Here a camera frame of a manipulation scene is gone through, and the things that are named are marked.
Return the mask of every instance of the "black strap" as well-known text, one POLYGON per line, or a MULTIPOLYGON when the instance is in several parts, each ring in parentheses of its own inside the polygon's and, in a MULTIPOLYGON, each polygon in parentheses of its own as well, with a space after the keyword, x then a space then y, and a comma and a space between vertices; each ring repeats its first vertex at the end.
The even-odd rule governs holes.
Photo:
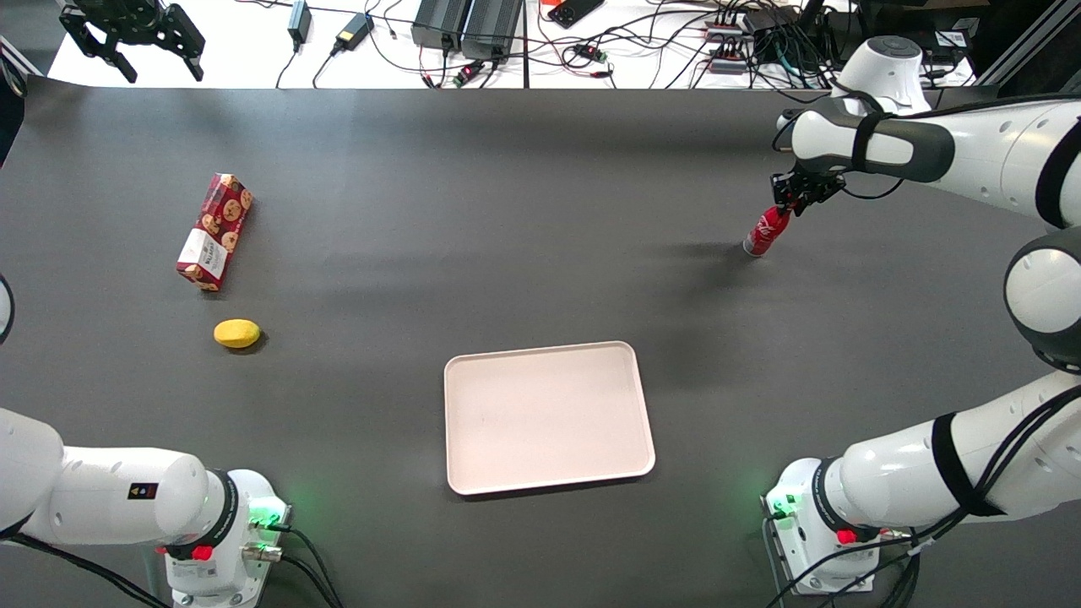
POLYGON ((935 419, 931 427, 931 453, 935 457, 935 466, 938 467, 938 475, 953 494, 961 508, 970 515, 977 517, 990 517, 992 515, 1005 515, 995 505, 985 501, 969 480, 969 473, 961 464, 961 457, 957 453, 953 445, 953 432, 950 429, 953 417, 957 412, 943 414, 935 419))
POLYGON ((818 463, 818 468, 815 468, 814 475, 811 476, 811 498, 814 500, 815 510, 818 511, 818 516, 822 517, 823 523, 826 527, 835 532, 841 530, 852 530, 856 534, 856 542, 868 542, 875 540, 879 536, 878 528, 868 528, 866 526, 856 526, 844 520, 841 515, 833 510, 833 505, 829 503, 829 498, 826 495, 826 473, 829 471, 830 465, 837 461, 837 457, 823 459, 818 463))
POLYGON ((1051 150, 1047 162, 1040 170, 1040 180, 1036 183, 1036 210, 1043 221, 1056 228, 1065 228, 1059 197, 1063 194, 1063 182, 1069 172, 1078 154, 1081 153, 1081 117, 1079 121, 1059 140, 1055 149, 1051 150))
POLYGON ((30 520, 30 517, 34 513, 30 513, 30 515, 27 515, 26 517, 19 519, 18 521, 15 521, 14 524, 4 528, 3 530, 0 530, 0 541, 4 539, 10 539, 15 534, 17 534, 18 531, 23 529, 23 526, 26 526, 26 523, 30 520))
POLYGON ((222 480, 222 491, 225 492, 222 514, 218 515, 217 521, 211 526, 210 530, 208 530, 206 533, 199 539, 187 544, 165 545, 165 551, 174 559, 191 559, 191 551, 197 546, 217 546, 222 544, 222 541, 225 540, 225 536, 228 534, 229 529, 232 528, 232 523, 237 519, 237 510, 239 506, 237 484, 231 477, 229 477, 229 474, 224 471, 217 468, 209 468, 206 471, 222 480))
POLYGON ((833 80, 833 85, 844 91, 845 96, 855 97, 867 104, 867 107, 870 108, 867 111, 867 116, 856 127, 856 136, 852 142, 852 169, 860 173, 873 173, 873 171, 867 168, 867 146, 871 142, 871 135, 875 134, 875 128, 878 127, 878 123, 894 115, 885 111, 885 108, 882 107, 882 104, 878 103, 878 100, 864 91, 849 89, 836 79, 833 80))

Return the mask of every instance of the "white table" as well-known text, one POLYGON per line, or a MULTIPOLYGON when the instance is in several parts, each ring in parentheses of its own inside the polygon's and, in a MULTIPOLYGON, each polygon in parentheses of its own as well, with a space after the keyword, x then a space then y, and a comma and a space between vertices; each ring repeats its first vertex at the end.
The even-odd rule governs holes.
MULTIPOLYGON (((539 0, 525 1, 524 10, 529 11, 530 16, 529 38, 534 41, 544 40, 546 37, 551 39, 569 36, 589 37, 613 25, 652 15, 656 10, 656 6, 645 3, 644 0, 608 0, 571 29, 563 29, 552 23, 538 22, 537 2, 539 0)), ((402 0, 390 11, 388 17, 402 19, 401 22, 382 19, 384 10, 392 2, 393 0, 382 0, 382 4, 376 4, 376 0, 368 0, 368 10, 375 17, 375 31, 356 51, 342 53, 330 62, 319 78, 320 89, 425 88, 417 74, 396 68, 381 57, 378 51, 382 51, 391 62, 408 68, 417 68, 423 58, 425 68, 438 80, 442 65, 441 51, 429 49, 423 53, 418 52, 418 48, 413 44, 410 35, 410 24, 404 23, 411 22, 416 15, 419 0, 402 0), (391 37, 388 26, 392 26, 397 32, 397 39, 391 37)), ((788 0, 778 3, 799 4, 800 2, 799 0, 788 0)), ((833 4, 839 10, 848 8, 848 0, 828 0, 827 3, 833 4)), ((184 6, 184 10, 206 39, 202 56, 205 76, 202 82, 196 82, 179 57, 172 53, 156 47, 122 47, 121 51, 138 71, 137 82, 129 84, 119 71, 106 65, 101 58, 83 56, 70 37, 66 38, 61 45, 52 69, 49 70, 49 77, 94 87, 208 89, 270 89, 275 87, 278 74, 293 51, 292 42, 285 32, 291 12, 290 6, 264 9, 255 3, 231 0, 179 0, 179 4, 184 6)), ((363 0, 311 0, 309 4, 357 12, 365 10, 363 0)), ((662 11, 694 11, 699 8, 705 11, 708 10, 708 4, 666 4, 662 11)), ((545 12, 548 9, 547 5, 542 6, 545 12)), ((654 28, 655 44, 663 43, 693 16, 691 13, 662 14, 656 19, 654 28)), ((312 10, 308 43, 304 45, 301 54, 285 71, 281 79, 281 88, 311 88, 312 77, 326 58, 334 43, 334 37, 350 17, 351 15, 347 13, 312 10)), ((520 22, 521 19, 519 19, 519 36, 522 35, 520 22)), ((644 36, 649 31, 650 19, 643 19, 631 25, 630 28, 644 36)), ((704 31, 702 30, 684 30, 680 32, 676 41, 685 47, 669 44, 664 53, 656 50, 645 50, 622 40, 604 43, 601 49, 609 53, 609 62, 615 68, 614 81, 618 88, 646 89, 654 81, 655 74, 657 76, 654 87, 664 88, 692 60, 695 55, 694 50, 698 49, 704 41, 703 37, 704 31)), ((706 50, 715 47, 716 44, 712 43, 707 44, 706 50)), ((519 40, 515 43, 513 52, 521 51, 522 41, 519 40)), ((550 45, 539 45, 536 42, 530 43, 530 57, 531 60, 558 62, 556 52, 550 45)), ((452 53, 449 63, 452 66, 461 66, 468 63, 468 60, 459 53, 452 53)), ((605 69, 600 64, 592 64, 592 66, 596 67, 590 69, 605 69)), ((530 62, 529 69, 530 85, 535 89, 604 89, 612 87, 608 79, 576 76, 561 67, 543 65, 534 61, 530 62)), ((679 78, 676 78, 672 88, 688 88, 691 84, 691 71, 688 68, 679 78)), ((785 87, 785 82, 788 81, 784 68, 779 65, 765 65, 762 67, 762 71, 773 75, 773 78, 757 78, 753 83, 755 88, 785 87)), ((449 87, 450 78, 456 72, 456 69, 449 70, 449 87)), ((948 77, 939 80, 937 84, 958 85, 969 81, 971 76, 972 71, 965 62, 948 77)), ((749 84, 750 77, 747 75, 707 74, 700 79, 697 88, 746 89, 749 84)), ((469 88, 478 85, 479 81, 468 84, 469 88)), ((522 85, 523 61, 512 58, 499 67, 486 87, 520 89, 522 85)))

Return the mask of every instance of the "smartphone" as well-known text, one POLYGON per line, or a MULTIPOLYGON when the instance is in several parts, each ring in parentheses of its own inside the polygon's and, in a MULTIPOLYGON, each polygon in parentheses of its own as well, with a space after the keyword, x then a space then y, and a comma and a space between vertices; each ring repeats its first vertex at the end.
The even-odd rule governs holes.
POLYGON ((548 11, 548 18, 563 27, 571 27, 603 3, 604 0, 566 0, 548 11))

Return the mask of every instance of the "yellow mango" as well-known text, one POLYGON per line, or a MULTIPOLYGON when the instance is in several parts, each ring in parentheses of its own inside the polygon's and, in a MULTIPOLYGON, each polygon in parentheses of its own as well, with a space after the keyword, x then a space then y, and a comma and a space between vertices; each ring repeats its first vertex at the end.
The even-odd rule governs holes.
POLYGON ((214 328, 214 340, 229 348, 244 348, 259 339, 259 326, 248 319, 229 319, 214 328))

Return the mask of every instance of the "red soda can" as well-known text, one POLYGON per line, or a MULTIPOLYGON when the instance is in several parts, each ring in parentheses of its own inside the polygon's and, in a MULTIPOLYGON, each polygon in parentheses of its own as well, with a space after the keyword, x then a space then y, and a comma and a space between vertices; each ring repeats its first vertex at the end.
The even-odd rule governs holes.
POLYGON ((758 219, 758 224, 751 228, 750 234, 744 239, 744 251, 755 257, 759 257, 765 253, 770 249, 770 246, 773 244, 773 239, 777 238, 777 235, 785 230, 791 219, 791 213, 782 213, 776 206, 766 209, 765 213, 758 219))

